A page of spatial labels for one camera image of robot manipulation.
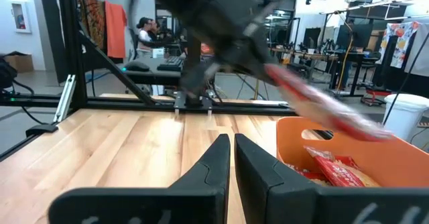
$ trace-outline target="colorful fabric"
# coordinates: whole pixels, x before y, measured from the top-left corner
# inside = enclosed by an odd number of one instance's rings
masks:
[[[383,41],[381,42],[379,51],[381,53],[381,58],[377,63],[381,64],[383,61],[384,53],[390,37],[397,36],[396,48],[393,53],[390,66],[401,68],[402,63],[404,63],[408,46],[410,45],[411,36],[416,33],[418,28],[419,23],[415,21],[408,23],[388,23],[387,29],[384,31]]]
[[[125,58],[125,26],[127,17],[122,5],[105,2],[107,27],[107,56]]]
[[[86,10],[88,11],[88,24],[89,29],[86,26],[85,14],[82,6],[82,0],[78,0],[80,6],[80,20],[85,26],[86,31],[90,34],[95,44],[101,49],[105,49],[105,22],[106,13],[104,4],[99,0],[85,0]]]

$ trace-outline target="wooden table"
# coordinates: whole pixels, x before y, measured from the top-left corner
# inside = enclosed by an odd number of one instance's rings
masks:
[[[220,133],[231,143],[244,133],[274,156],[279,118],[81,109],[0,163],[0,223],[47,223],[50,203],[73,188],[167,187]],[[231,154],[228,222],[245,223],[234,166]]]
[[[309,54],[306,52],[297,52],[297,51],[293,51],[293,50],[277,49],[277,48],[271,48],[271,51],[293,54],[294,56],[304,57],[304,58],[311,59],[311,60],[326,60],[327,59],[327,55],[324,55],[324,54]],[[329,60],[338,60],[338,59],[339,59],[339,57],[335,54],[329,55]]]

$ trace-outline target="woman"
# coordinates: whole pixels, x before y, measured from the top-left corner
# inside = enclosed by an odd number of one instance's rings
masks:
[[[152,39],[153,42],[158,40],[156,35],[158,34],[158,31],[160,30],[160,28],[161,28],[160,24],[157,21],[153,20],[152,28],[147,32],[147,34],[149,35],[149,37]]]
[[[149,37],[148,31],[153,28],[154,21],[152,19],[142,17],[139,23],[136,25],[139,29],[139,43],[138,48],[141,50],[152,51],[148,46],[145,46],[141,41],[151,42],[152,39]]]

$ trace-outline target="hair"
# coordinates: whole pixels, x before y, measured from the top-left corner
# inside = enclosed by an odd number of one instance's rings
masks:
[[[151,21],[152,19],[150,18],[146,18],[146,17],[142,17],[139,20],[139,23],[136,25],[137,29],[141,29],[145,26],[145,24],[149,23],[149,21]]]

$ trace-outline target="snack package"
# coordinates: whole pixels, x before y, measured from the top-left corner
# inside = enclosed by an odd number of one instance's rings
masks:
[[[380,142],[392,134],[362,114],[307,85],[294,73],[276,64],[265,64],[284,99],[302,117],[361,141]]]
[[[332,184],[329,182],[326,176],[322,173],[309,172],[308,170],[299,169],[298,167],[293,166],[291,164],[285,164],[285,165],[291,168],[292,170],[295,170],[298,174],[301,174],[302,176],[306,177],[307,179],[311,180],[316,184],[320,184],[323,186],[332,186]]]
[[[304,146],[314,158],[323,174],[333,186],[346,187],[378,187],[371,177],[360,171],[352,157],[334,156],[328,151],[319,151]]]

